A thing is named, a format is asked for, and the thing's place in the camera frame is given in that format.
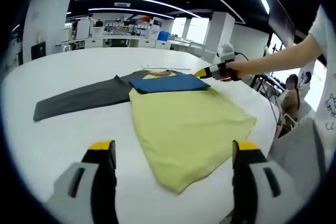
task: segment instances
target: office desk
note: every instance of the office desk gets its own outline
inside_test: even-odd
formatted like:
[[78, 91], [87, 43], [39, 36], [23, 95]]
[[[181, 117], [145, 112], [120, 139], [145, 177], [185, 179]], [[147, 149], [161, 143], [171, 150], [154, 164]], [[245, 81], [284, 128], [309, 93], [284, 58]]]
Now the office desk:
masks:
[[[33, 121], [35, 104], [63, 92], [141, 70], [142, 64], [187, 66], [209, 63], [191, 54], [146, 48], [98, 48], [43, 57], [16, 68], [4, 80], [3, 116], [8, 146], [28, 188], [40, 201], [55, 180], [82, 159], [96, 141], [115, 140], [116, 211], [122, 224], [219, 223], [233, 209], [232, 159], [180, 195], [159, 185], [135, 135], [130, 103]], [[257, 118], [249, 139], [268, 154], [276, 121], [268, 100], [241, 81], [205, 80]]]
[[169, 50], [171, 46], [171, 44], [168, 44], [166, 41], [147, 39], [144, 36], [112, 34], [103, 35], [102, 37], [89, 37], [60, 42], [55, 45], [54, 53], [70, 51], [68, 48], [70, 44], [78, 44], [79, 49], [111, 47], [110, 43], [107, 44], [109, 40], [125, 40], [125, 46], [127, 47], [147, 47]]
[[181, 46], [181, 47], [189, 47], [190, 46], [190, 42], [188, 41], [179, 41], [179, 40], [168, 40], [169, 43], [171, 43], [172, 45], [177, 45], [177, 46]]

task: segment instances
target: laboratory room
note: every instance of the laboratory room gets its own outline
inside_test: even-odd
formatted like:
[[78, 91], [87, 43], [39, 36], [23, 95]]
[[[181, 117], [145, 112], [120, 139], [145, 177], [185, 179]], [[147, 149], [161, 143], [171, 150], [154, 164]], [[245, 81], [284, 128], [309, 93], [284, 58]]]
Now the laboratory room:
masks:
[[24, 3], [1, 64], [2, 151], [42, 223], [302, 213], [328, 171], [317, 110], [335, 108], [322, 50], [281, 58], [314, 40], [319, 0]]

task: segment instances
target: cable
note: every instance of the cable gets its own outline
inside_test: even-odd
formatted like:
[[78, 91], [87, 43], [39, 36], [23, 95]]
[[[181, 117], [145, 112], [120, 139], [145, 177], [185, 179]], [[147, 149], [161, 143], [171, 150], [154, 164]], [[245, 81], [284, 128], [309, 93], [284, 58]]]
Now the cable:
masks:
[[256, 82], [254, 83], [254, 85], [253, 85], [253, 87], [251, 87], [251, 88], [255, 88], [256, 86], [258, 86], [259, 85], [259, 82], [260, 82], [260, 80], [259, 80], [259, 78], [256, 80]]
[[247, 59], [247, 57], [243, 53], [241, 53], [241, 52], [235, 52], [235, 55], [242, 55], [242, 56], [245, 57], [245, 59]]
[[[235, 52], [235, 55], [242, 55], [242, 56], [245, 57], [245, 59], [246, 59], [247, 61], [249, 61], [248, 58], [247, 58], [243, 53], [241, 53], [241, 52]], [[279, 119], [277, 119], [277, 116], [275, 115], [275, 112], [274, 112], [274, 109], [273, 109], [273, 106], [272, 106], [272, 102], [271, 102], [270, 98], [269, 98], [268, 95], [267, 95], [265, 86], [264, 86], [262, 80], [258, 80], [258, 81], [261, 82], [262, 88], [263, 88], [264, 91], [265, 91], [265, 96], [266, 96], [266, 98], [267, 98], [267, 100], [268, 100], [268, 102], [269, 102], [269, 105], [271, 105], [271, 109], [272, 109], [272, 111], [273, 111], [273, 115], [274, 115], [274, 118], [275, 118], [275, 122], [276, 122], [276, 124], [278, 125], [278, 121], [279, 121]]]
[[258, 76], [258, 80], [256, 81], [256, 83], [254, 84], [253, 88], [260, 86], [260, 83], [262, 82], [262, 80], [260, 79], [260, 76]]
[[278, 103], [278, 100], [277, 100], [277, 95], [276, 95], [277, 92], [275, 91], [274, 86], [272, 86], [272, 88], [273, 88], [273, 93], [274, 93], [274, 97], [275, 97], [275, 106], [280, 109], [279, 103]]
[[269, 97], [268, 97], [268, 95], [267, 95], [267, 92], [266, 92], [266, 89], [265, 89], [265, 86], [264, 86], [264, 84], [263, 83], [261, 83], [261, 85], [262, 85], [262, 88], [264, 89], [264, 92], [265, 92], [265, 96], [266, 96], [266, 98], [267, 98], [267, 100], [268, 100], [268, 102], [269, 102], [269, 105], [271, 105], [271, 109], [272, 109], [272, 111], [273, 111], [273, 115], [274, 115], [274, 118], [275, 118], [275, 122], [276, 122], [276, 124], [278, 125], [278, 119], [277, 119], [277, 116], [275, 115], [275, 112], [274, 112], [274, 109], [273, 109], [273, 106], [272, 106], [272, 103], [271, 103], [271, 100], [269, 99]]

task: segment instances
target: cabinet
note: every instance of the cabinet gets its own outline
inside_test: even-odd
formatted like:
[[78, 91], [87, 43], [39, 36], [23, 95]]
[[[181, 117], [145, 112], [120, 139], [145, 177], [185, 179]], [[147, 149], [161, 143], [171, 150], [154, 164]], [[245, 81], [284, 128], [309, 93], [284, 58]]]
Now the cabinet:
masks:
[[85, 48], [103, 47], [103, 39], [87, 39], [85, 41]]
[[138, 47], [152, 47], [155, 48], [155, 40], [140, 39]]
[[156, 42], [155, 48], [170, 50], [171, 45], [172, 44], [170, 42], [158, 40]]

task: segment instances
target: person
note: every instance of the person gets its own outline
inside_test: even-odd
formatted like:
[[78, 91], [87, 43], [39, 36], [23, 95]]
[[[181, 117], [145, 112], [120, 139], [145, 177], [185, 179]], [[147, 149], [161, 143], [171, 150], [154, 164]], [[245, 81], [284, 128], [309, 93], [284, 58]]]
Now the person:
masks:
[[78, 20], [75, 20], [74, 22], [72, 22], [72, 31], [76, 31], [77, 25], [78, 25]]
[[300, 98], [303, 100], [310, 90], [311, 72], [305, 72], [301, 76], [299, 83]]
[[[282, 114], [288, 114], [292, 119], [297, 121], [298, 112], [300, 109], [300, 94], [298, 90], [298, 76], [296, 74], [291, 74], [286, 80], [286, 88], [289, 90], [281, 103]], [[284, 119], [283, 133], [289, 132], [291, 130], [293, 122], [289, 118]]]
[[98, 21], [96, 22], [96, 27], [102, 27], [102, 26], [103, 26], [103, 22], [99, 18]]
[[95, 19], [94, 19], [94, 18], [92, 18], [92, 17], [93, 17], [93, 14], [92, 14], [92, 13], [90, 13], [90, 14], [89, 14], [90, 27], [93, 27], [93, 26], [95, 26], [95, 24], [96, 24], [96, 21], [95, 21]]
[[301, 43], [263, 58], [226, 65], [242, 78], [249, 74], [302, 68], [324, 54], [328, 62], [327, 76], [314, 124], [323, 145], [326, 167], [331, 164], [336, 149], [336, 13], [329, 7], [319, 7], [309, 34]]

